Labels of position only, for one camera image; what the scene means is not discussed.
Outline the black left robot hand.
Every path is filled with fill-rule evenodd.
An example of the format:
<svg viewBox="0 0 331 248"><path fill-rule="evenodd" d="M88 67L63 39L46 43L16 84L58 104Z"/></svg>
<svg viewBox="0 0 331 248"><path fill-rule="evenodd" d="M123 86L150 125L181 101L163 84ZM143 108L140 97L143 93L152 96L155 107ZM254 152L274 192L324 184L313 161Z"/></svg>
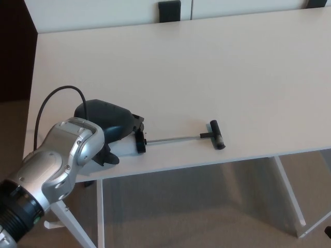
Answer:
<svg viewBox="0 0 331 248"><path fill-rule="evenodd" d="M143 117L123 107L97 99L86 101L86 106L87 108L84 104L80 104L74 112L74 117L85 118L85 111L87 111L89 121L102 128L104 133L104 146L93 157L93 161L101 166L117 165L119 158L111 152L109 144L120 141L132 133L134 133L138 154L146 152L147 141L143 134Z"/></svg>

